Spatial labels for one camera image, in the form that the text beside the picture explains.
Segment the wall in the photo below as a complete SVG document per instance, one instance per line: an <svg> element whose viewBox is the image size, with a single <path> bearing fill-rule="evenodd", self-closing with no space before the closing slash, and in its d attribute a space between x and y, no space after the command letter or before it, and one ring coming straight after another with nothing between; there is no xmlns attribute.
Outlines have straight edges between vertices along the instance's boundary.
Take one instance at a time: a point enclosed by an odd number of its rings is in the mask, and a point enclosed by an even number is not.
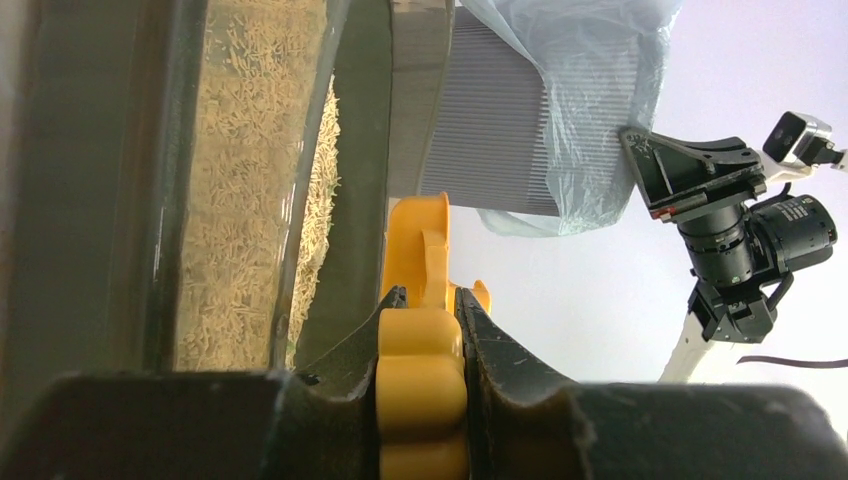
<svg viewBox="0 0 848 480"><path fill-rule="evenodd" d="M760 148L780 115L795 110L830 123L837 146L848 148L845 25L839 0L689 0L674 28L655 130L688 140L739 136ZM848 235L848 176L822 170L794 192L816 196ZM659 377L694 282L675 228L652 221L638 195L617 225L568 238L498 237L473 210L452 215L453 280L486 282L494 319L536 355L581 381ZM757 353L848 357L846 243L827 263L796 275ZM845 371L744 368L738 373L747 379L812 391L832 407L837 428L848 429L848 416L836 408L848 401L830 391L848 384Z"/></svg>

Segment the camera mount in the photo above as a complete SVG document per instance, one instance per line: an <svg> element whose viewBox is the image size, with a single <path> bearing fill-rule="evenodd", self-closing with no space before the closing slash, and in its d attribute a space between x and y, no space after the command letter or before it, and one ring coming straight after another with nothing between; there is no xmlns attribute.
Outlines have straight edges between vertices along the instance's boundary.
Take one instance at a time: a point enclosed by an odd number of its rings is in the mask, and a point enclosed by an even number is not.
<svg viewBox="0 0 848 480"><path fill-rule="evenodd" d="M777 304L793 272L832 255L836 226L809 195L776 197L747 206L766 191L764 162L787 171L832 164L844 169L845 151L833 150L831 129L787 112L763 153L737 137L684 142L649 131L621 132L625 156L654 219L677 225L697 277L689 312L704 341L760 343L777 318ZM771 295L762 288L777 284Z"/></svg>

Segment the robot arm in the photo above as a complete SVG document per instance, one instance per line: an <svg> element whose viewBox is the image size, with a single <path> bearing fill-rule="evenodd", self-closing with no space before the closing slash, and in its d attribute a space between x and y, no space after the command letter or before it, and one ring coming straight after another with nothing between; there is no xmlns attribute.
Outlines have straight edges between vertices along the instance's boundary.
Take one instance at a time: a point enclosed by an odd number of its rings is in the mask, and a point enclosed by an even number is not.
<svg viewBox="0 0 848 480"><path fill-rule="evenodd" d="M621 140L655 219L675 223L697 278L683 332L661 382L709 383L761 343L793 272L832 255L836 226L813 197L783 192L746 205L767 183L845 171L831 128L787 112L755 151L739 138L692 143L627 129ZM777 284L770 296L762 288Z"/></svg>

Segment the transparent plastic sheet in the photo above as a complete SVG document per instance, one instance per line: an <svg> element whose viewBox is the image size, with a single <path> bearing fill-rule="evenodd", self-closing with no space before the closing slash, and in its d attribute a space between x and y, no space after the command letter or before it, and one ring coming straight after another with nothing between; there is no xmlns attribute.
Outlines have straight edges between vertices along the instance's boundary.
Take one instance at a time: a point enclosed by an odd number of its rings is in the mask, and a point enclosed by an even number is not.
<svg viewBox="0 0 848 480"><path fill-rule="evenodd" d="M501 235L565 236L618 221L634 180L618 143L650 128L682 0L464 0L542 76L547 187L559 217L478 210Z"/></svg>

